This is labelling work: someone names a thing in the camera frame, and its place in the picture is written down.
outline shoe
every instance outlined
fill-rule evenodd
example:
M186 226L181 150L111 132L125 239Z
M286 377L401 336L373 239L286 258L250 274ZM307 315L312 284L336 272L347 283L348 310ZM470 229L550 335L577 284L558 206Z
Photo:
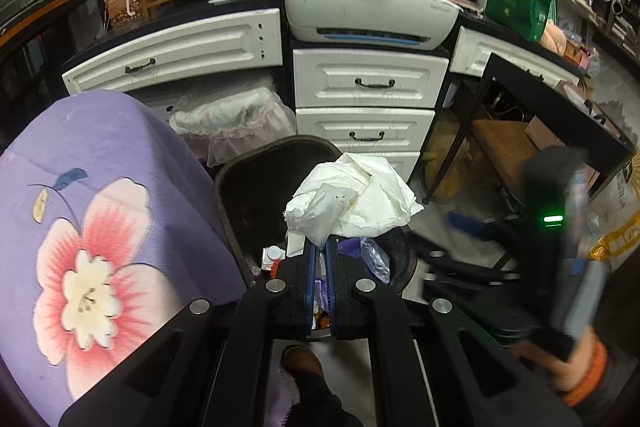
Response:
M280 359L282 367L289 371L308 371L324 378L322 364L314 352L308 347L292 344L282 350Z

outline leaf print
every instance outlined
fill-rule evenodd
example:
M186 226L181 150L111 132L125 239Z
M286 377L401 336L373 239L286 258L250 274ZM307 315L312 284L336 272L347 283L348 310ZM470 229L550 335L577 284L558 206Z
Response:
M44 217L44 211L47 208L47 200L49 199L49 191L47 187L43 187L36 200L33 202L33 208L31 209L31 216L36 220L36 223L42 223Z
M69 172L60 174L52 188L53 190L63 190L73 182L84 180L86 177L86 172L84 172L82 169L79 169L78 167L74 167Z

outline white drawer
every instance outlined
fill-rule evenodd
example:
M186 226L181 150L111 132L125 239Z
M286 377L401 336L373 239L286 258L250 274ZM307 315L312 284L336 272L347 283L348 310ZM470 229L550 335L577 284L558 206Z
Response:
M299 134L343 152L418 152L433 121L429 109L319 107L296 110Z
M484 33L460 27L456 49L451 58L450 71L482 76L489 55L495 53L535 76L542 75L545 83L556 87L560 80L578 84L578 77L539 55Z
M133 72L135 68L153 64ZM282 64L280 10L231 13L172 26L125 42L63 73L73 94L127 91L200 74Z
M371 156L384 156L406 182L420 157L419 152L369 152Z
M411 53L293 50L296 107L431 108L448 64L447 58Z

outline printer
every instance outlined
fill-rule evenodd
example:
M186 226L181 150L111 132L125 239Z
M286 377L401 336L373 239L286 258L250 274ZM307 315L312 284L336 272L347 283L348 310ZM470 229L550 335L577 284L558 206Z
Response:
M284 0L291 32L303 42L360 42L436 49L460 8L449 0Z

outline trash bin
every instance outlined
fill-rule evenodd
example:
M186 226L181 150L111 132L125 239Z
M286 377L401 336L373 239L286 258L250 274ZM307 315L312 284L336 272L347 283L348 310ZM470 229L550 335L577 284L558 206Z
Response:
M260 266L262 248L285 242L283 212L287 203L316 165L339 157L340 151L332 143L299 135L238 156L218 172L214 181L216 209L247 286L254 284L254 277L246 258ZM401 292L417 264L406 234L395 228L376 241L389 256L390 284Z

